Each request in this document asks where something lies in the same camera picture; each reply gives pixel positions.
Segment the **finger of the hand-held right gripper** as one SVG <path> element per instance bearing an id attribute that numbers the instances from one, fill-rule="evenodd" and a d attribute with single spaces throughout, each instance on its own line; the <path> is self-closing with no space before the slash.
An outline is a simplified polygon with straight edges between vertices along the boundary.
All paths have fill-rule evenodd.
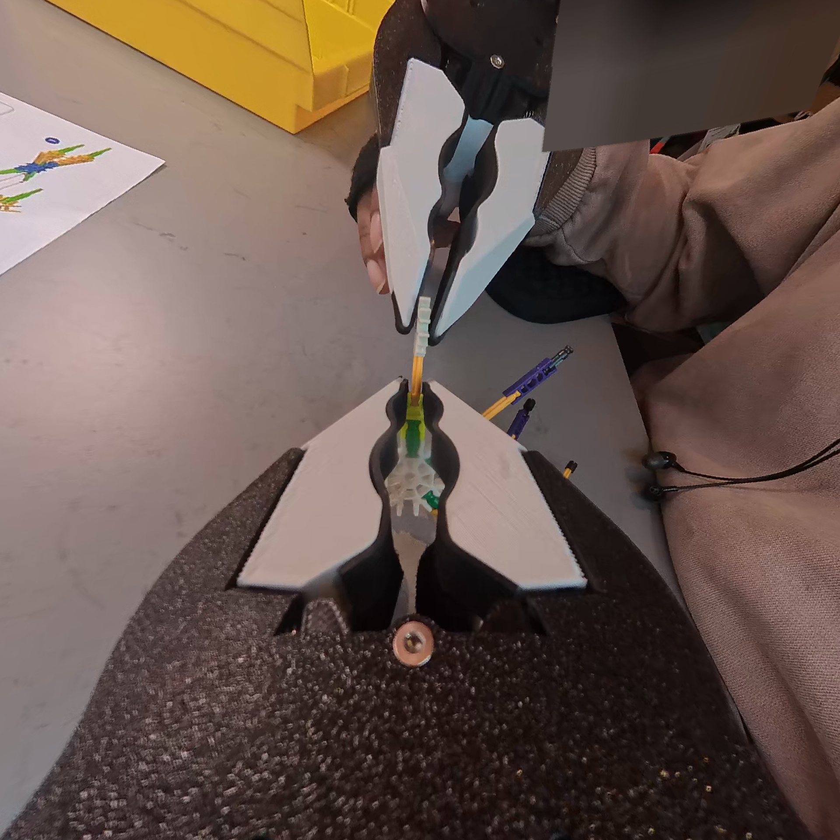
<path id="1" fill-rule="evenodd" d="M 534 224 L 549 155 L 535 119 L 505 120 L 477 151 L 459 195 L 460 226 L 435 298 L 431 343 L 474 304 Z"/>
<path id="2" fill-rule="evenodd" d="M 433 257 L 434 218 L 444 195 L 442 171 L 465 121 L 465 104 L 445 73 L 409 59 L 391 141 L 380 151 L 376 182 L 399 330 L 413 327 Z"/>

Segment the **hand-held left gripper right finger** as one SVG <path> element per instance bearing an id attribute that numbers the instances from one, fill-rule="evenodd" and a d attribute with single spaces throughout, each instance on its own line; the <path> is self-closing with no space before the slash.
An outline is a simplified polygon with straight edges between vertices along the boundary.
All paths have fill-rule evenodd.
<path id="1" fill-rule="evenodd" d="M 440 384 L 423 394 L 444 492 L 435 539 L 420 560 L 421 615 L 478 624 L 502 602 L 583 590 L 583 570 L 525 449 Z"/>

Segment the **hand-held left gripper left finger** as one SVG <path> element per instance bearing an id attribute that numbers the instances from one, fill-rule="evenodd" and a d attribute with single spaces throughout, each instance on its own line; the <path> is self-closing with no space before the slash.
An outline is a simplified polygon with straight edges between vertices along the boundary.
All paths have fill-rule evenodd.
<path id="1" fill-rule="evenodd" d="M 283 624 L 389 624 L 403 582 L 384 477 L 396 464 L 403 381 L 394 380 L 304 446 L 236 584 L 292 595 Z"/>

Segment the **toy construction model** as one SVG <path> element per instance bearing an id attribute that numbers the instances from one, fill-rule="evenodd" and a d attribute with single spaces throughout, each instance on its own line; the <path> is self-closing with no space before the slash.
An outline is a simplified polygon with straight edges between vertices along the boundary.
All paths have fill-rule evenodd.
<path id="1" fill-rule="evenodd" d="M 432 434 L 427 429 L 422 394 L 424 360 L 429 344 L 432 319 L 432 302 L 420 297 L 416 305 L 416 327 L 413 347 L 413 368 L 406 399 L 406 420 L 397 436 L 396 466 L 385 479 L 385 486 L 392 508 L 401 515 L 405 507 L 418 516 L 421 510 L 437 516 L 438 505 L 445 484 L 432 467 Z M 489 406 L 482 416 L 492 419 L 507 407 L 524 401 L 514 417 L 507 435 L 518 440 L 536 405 L 530 394 L 572 355 L 571 346 L 565 346 L 554 356 L 541 360 L 528 373 L 517 379 L 502 393 L 502 397 Z"/>

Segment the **yellow plastic bin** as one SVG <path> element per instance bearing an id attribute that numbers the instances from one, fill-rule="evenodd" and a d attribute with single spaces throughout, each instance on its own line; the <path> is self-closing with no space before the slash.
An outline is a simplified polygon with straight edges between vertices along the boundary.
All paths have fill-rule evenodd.
<path id="1" fill-rule="evenodd" d="M 54 1 L 270 123 L 298 133 L 364 95 L 392 1 Z"/>

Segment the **person's right forearm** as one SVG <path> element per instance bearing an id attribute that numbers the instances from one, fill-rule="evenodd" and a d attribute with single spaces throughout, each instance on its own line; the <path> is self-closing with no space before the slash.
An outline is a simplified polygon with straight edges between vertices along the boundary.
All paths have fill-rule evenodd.
<path id="1" fill-rule="evenodd" d="M 678 161 L 584 149 L 525 244 L 609 280 L 639 327 L 737 318 L 838 234 L 839 103 Z"/>

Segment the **grey desk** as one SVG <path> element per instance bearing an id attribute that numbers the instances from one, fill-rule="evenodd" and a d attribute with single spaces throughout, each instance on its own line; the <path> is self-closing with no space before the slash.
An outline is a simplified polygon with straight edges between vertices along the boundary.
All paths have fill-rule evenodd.
<path id="1" fill-rule="evenodd" d="M 126 731 L 18 837 L 557 837 L 555 635 L 405 668 L 167 569 L 238 560 L 284 451 L 405 369 L 343 204 L 364 103 L 295 138 L 45 2 L 2 2 L 2 90 L 166 162 L 2 277 L 2 829 L 104 674 Z"/>

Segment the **person's right hand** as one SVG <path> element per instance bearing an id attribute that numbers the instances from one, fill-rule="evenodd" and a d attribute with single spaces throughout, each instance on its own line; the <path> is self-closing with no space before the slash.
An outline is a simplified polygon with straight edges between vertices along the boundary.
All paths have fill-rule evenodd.
<path id="1" fill-rule="evenodd" d="M 360 198 L 356 207 L 356 221 L 360 250 L 368 277 L 378 295 L 388 295 L 390 287 L 386 272 L 382 214 L 376 187 Z"/>

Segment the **black padded cushion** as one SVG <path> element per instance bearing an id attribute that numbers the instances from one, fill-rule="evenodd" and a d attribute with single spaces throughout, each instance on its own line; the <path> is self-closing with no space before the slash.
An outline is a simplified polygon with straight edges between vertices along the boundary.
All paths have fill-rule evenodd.
<path id="1" fill-rule="evenodd" d="M 608 280 L 578 266 L 557 266 L 541 248 L 519 246 L 486 288 L 499 307 L 532 323 L 555 324 L 623 310 Z"/>

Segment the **person's beige hoodie torso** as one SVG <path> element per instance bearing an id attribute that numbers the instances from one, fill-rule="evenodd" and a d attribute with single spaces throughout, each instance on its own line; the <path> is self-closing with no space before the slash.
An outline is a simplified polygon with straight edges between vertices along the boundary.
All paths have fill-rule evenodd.
<path id="1" fill-rule="evenodd" d="M 838 233 L 645 393 L 656 448 L 688 469 L 758 476 L 838 437 Z M 778 785 L 838 838 L 838 458 L 662 508 L 689 609 Z"/>

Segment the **toy instruction sheet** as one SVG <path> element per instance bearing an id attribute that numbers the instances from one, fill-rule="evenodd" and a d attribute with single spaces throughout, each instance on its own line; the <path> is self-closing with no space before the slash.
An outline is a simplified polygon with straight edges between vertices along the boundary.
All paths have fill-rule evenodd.
<path id="1" fill-rule="evenodd" d="M 1 95 L 1 271 L 162 167 L 151 154 Z"/>

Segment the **black hoodie drawstring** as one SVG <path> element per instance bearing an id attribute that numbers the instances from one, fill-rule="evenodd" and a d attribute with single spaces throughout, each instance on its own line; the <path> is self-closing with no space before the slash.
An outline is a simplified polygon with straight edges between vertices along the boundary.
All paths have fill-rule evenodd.
<path id="1" fill-rule="evenodd" d="M 689 478 L 701 479 L 700 483 L 682 484 L 682 485 L 663 485 L 658 481 L 649 483 L 644 489 L 644 497 L 650 501 L 662 501 L 667 495 L 675 494 L 681 491 L 711 489 L 717 487 L 738 487 L 747 485 L 756 485 L 782 480 L 789 477 L 800 475 L 810 469 L 813 469 L 821 464 L 824 464 L 830 459 L 839 455 L 839 439 L 835 439 L 824 449 L 818 451 L 815 455 L 806 458 L 801 463 L 775 471 L 770 474 L 753 476 L 753 477 L 725 477 L 701 474 L 684 467 L 678 462 L 677 456 L 674 453 L 660 450 L 646 455 L 643 458 L 643 466 L 652 473 L 659 473 L 662 471 L 675 471 L 683 476 Z"/>

